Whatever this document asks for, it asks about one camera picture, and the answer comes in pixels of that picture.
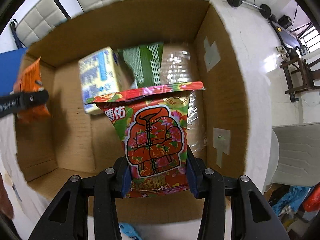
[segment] wooden chair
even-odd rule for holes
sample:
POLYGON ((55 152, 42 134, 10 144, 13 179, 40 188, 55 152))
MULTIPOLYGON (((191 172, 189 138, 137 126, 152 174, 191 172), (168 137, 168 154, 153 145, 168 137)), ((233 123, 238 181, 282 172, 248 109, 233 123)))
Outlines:
POLYGON ((281 62, 280 68, 284 70, 285 78, 287 80, 288 90, 285 92, 290 95, 290 101, 296 102, 299 98, 295 97, 295 93, 301 93, 303 91, 320 89, 320 86, 315 86, 314 80, 320 79, 320 69, 312 71, 310 67, 320 62, 320 58, 315 60, 314 62, 307 64, 306 60, 301 60, 299 56, 294 57, 290 61, 281 62), (289 72, 288 66, 294 65, 296 70, 289 72), (293 87, 291 74, 295 74, 297 72, 301 73, 303 85, 299 87, 293 87))

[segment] green package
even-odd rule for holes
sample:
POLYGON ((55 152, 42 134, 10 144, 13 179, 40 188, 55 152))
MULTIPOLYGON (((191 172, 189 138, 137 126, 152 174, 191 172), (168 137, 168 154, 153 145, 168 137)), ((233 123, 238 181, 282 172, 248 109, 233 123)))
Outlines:
POLYGON ((138 88, 159 86, 163 43, 140 45, 118 51, 132 69, 138 88))

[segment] dumbbell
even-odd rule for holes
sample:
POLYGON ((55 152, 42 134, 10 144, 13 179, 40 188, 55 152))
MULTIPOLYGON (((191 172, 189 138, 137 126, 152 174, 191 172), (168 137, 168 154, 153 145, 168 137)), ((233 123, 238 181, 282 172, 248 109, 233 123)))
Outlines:
POLYGON ((252 3, 249 3, 245 0, 227 0, 228 4, 230 4, 232 7, 239 7, 242 3, 245 3, 245 4, 248 4, 250 6, 253 6, 257 9, 259 9, 259 12, 261 13, 261 15, 263 17, 265 17, 266 19, 270 18, 272 16, 272 13, 271 13, 271 9, 268 5, 266 4, 262 4, 260 6, 256 6, 252 3))

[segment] window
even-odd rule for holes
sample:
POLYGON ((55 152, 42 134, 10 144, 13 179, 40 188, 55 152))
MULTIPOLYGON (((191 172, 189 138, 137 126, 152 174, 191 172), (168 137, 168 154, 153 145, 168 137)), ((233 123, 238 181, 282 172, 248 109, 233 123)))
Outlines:
POLYGON ((308 47, 309 52, 320 48, 320 35, 314 26, 301 37, 301 40, 308 47))

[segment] human hand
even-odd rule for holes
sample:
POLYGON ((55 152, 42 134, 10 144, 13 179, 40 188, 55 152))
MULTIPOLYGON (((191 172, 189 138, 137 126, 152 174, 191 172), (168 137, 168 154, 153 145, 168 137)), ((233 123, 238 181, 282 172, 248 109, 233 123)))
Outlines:
POLYGON ((13 206, 4 188, 2 176, 0 174, 0 212, 8 218, 13 219, 13 206))

